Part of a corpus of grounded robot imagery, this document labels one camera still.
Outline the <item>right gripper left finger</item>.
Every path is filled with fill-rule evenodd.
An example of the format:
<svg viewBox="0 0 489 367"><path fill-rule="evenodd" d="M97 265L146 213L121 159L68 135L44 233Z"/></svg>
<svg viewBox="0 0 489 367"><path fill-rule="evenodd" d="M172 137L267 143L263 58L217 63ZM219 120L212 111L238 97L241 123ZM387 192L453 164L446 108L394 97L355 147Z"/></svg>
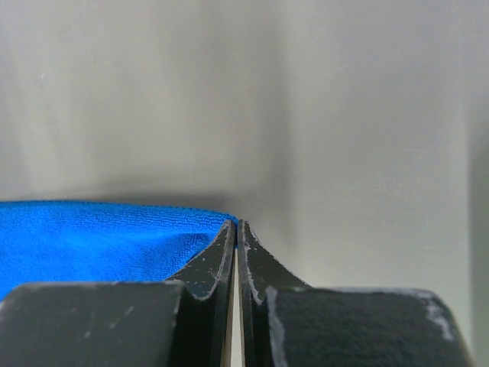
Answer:
<svg viewBox="0 0 489 367"><path fill-rule="evenodd" d="M228 366L235 224L159 282L37 282L1 303L3 366Z"/></svg>

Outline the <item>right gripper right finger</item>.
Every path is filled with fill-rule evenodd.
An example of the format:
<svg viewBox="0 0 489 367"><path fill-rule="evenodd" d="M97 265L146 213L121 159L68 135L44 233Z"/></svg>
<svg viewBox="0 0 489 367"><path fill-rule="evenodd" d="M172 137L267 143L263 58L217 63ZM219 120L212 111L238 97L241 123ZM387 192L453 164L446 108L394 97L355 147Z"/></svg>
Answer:
<svg viewBox="0 0 489 367"><path fill-rule="evenodd" d="M416 288L312 287L237 227L246 366L471 366L450 309Z"/></svg>

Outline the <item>blue towel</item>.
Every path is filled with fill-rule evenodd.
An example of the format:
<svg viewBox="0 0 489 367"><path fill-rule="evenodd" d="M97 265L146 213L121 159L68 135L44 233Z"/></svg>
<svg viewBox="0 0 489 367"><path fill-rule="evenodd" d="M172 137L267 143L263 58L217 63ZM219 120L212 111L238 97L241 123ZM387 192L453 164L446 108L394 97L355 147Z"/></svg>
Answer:
<svg viewBox="0 0 489 367"><path fill-rule="evenodd" d="M40 200L1 204L1 295L28 282L162 281L215 238L206 209Z"/></svg>

